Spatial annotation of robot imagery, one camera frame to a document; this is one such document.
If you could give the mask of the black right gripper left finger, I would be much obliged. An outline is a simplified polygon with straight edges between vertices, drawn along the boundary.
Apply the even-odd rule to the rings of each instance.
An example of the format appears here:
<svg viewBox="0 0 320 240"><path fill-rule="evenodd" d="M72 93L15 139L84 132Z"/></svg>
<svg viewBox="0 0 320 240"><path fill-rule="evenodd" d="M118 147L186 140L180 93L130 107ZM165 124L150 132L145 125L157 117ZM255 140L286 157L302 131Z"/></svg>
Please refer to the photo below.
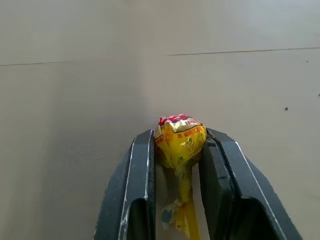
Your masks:
<svg viewBox="0 0 320 240"><path fill-rule="evenodd" d="M156 240L154 130L138 134L105 188L93 240Z"/></svg>

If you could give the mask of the yellow lollipop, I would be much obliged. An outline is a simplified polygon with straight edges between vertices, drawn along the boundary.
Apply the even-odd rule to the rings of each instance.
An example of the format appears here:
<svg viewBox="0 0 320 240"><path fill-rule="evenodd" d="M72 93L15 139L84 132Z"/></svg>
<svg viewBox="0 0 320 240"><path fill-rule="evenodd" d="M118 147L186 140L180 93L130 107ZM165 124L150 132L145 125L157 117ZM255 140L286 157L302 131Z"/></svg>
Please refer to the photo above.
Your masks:
<svg viewBox="0 0 320 240"><path fill-rule="evenodd" d="M176 200L161 211L162 227L173 226L188 240L201 240L193 199L192 168L201 158L207 139L206 127L185 114L162 116L153 136L159 163L174 171L177 183Z"/></svg>

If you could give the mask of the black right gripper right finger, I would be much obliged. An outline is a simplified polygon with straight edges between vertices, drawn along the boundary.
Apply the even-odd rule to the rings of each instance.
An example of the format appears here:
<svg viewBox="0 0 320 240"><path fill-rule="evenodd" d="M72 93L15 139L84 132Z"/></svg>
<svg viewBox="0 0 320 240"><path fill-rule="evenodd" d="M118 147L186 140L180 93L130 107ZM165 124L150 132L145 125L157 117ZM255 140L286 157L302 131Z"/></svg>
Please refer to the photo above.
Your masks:
<svg viewBox="0 0 320 240"><path fill-rule="evenodd" d="M227 134L207 129L199 179L210 240L303 240L269 180Z"/></svg>

